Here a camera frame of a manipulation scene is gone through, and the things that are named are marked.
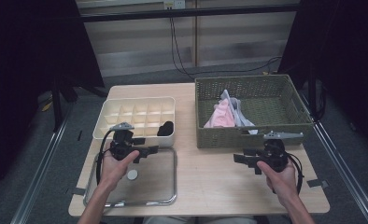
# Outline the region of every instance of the white compartment tray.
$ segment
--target white compartment tray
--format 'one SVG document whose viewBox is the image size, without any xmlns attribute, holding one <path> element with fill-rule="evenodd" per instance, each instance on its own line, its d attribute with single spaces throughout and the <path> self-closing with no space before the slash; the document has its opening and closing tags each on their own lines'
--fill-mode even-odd
<svg viewBox="0 0 368 224">
<path fill-rule="evenodd" d="M 171 147 L 175 130 L 169 136 L 157 136 L 157 133 L 167 121 L 175 124 L 175 103 L 172 97 L 106 100 L 94 128 L 93 138 L 101 141 L 110 127 L 128 122 L 134 126 L 131 130 L 133 138 L 146 138 L 146 146 Z"/>
</svg>

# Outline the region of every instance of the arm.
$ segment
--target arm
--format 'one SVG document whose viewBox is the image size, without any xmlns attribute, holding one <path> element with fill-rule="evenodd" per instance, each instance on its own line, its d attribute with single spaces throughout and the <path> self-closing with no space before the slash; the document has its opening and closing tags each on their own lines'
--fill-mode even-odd
<svg viewBox="0 0 368 224">
<path fill-rule="evenodd" d="M 100 183 L 94 190 L 78 224 L 98 224 L 100 222 L 109 193 L 117 187 L 118 181 L 126 175 L 129 163 L 134 161 L 138 154 L 138 151 L 133 151 L 122 161 L 117 161 L 109 151 L 106 152 L 103 158 Z"/>
<path fill-rule="evenodd" d="M 295 186 L 295 169 L 289 160 L 287 167 L 280 173 L 275 172 L 268 164 L 258 161 L 257 165 L 265 173 L 266 183 L 274 189 L 280 203 L 286 208 L 292 223 L 314 224 L 306 207 L 300 199 Z"/>
</svg>

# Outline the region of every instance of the cable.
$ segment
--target cable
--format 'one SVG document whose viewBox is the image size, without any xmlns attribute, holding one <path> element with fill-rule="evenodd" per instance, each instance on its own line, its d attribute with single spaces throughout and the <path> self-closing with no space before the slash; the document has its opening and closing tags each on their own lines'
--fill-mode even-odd
<svg viewBox="0 0 368 224">
<path fill-rule="evenodd" d="M 281 56 L 273 57 L 273 58 L 269 59 L 268 62 L 266 64 L 262 65 L 262 66 L 251 68 L 251 69 L 246 69 L 246 70 L 230 70 L 230 71 L 220 70 L 220 71 L 205 71 L 205 72 L 189 73 L 184 68 L 183 62 L 181 60 L 180 52 L 178 50 L 178 44 L 177 44 L 177 38 L 176 38 L 176 26 L 175 26 L 175 22 L 174 22 L 173 18 L 170 18 L 170 33 L 171 33 L 171 38 L 172 38 L 173 64 L 175 65 L 175 68 L 179 73 L 187 75 L 192 80 L 194 80 L 194 78 L 191 77 L 191 76 L 196 76 L 196 75 L 201 75 L 201 74 L 208 74 L 208 73 L 244 73 L 244 72 L 256 71 L 256 70 L 262 69 L 266 66 L 268 66 L 268 74 L 270 74 L 270 70 L 271 70 L 270 64 L 275 63 L 275 62 L 277 62 L 278 60 L 280 60 L 282 58 Z M 182 71 L 178 68 L 178 66 L 176 64 L 175 54 L 174 54 L 174 46 L 173 46 L 174 42 L 176 44 L 177 56 L 178 56 Z"/>
<path fill-rule="evenodd" d="M 102 145 L 100 145 L 99 155 L 97 156 L 97 163 L 96 163 L 96 183 L 99 185 L 100 182 L 100 173 L 102 169 L 102 160 L 105 156 L 105 152 L 103 151 L 103 147 L 105 145 L 105 141 L 110 133 L 112 133 L 112 130 L 108 130 L 105 137 L 103 138 Z"/>
<path fill-rule="evenodd" d="M 297 172 L 298 172 L 297 192 L 298 192 L 298 194 L 300 194 L 301 187 L 303 186 L 303 178 L 304 178 L 303 165 L 301 164 L 301 161 L 300 161 L 300 159 L 298 159 L 298 157 L 296 157 L 296 156 L 294 156 L 290 153 L 287 153 L 287 155 L 288 155 L 288 158 L 292 161 L 292 164 L 294 164 L 295 168 L 297 169 Z"/>
</svg>

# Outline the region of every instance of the person's left hand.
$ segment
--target person's left hand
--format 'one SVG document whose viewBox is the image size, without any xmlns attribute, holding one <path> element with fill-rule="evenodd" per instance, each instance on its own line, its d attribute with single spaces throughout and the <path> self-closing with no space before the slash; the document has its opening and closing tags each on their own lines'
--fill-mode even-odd
<svg viewBox="0 0 368 224">
<path fill-rule="evenodd" d="M 101 185 L 106 185 L 108 191 L 112 191 L 117 187 L 118 182 L 126 175 L 128 165 L 134 161 L 139 155 L 139 151 L 131 152 L 121 161 L 117 161 L 112 157 L 111 152 L 107 151 L 103 158 Z"/>
</svg>

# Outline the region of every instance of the woven basket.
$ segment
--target woven basket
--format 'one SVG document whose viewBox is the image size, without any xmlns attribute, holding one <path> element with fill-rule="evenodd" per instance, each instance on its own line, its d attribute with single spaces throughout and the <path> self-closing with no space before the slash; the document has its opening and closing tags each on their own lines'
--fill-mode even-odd
<svg viewBox="0 0 368 224">
<path fill-rule="evenodd" d="M 243 115 L 255 126 L 204 128 L 224 90 L 241 101 Z M 199 148 L 261 147 L 263 135 L 271 131 L 303 133 L 302 138 L 283 140 L 285 145 L 299 145 L 313 126 L 287 75 L 196 78 L 195 91 Z M 249 134 L 248 130 L 258 130 L 258 134 Z"/>
</svg>

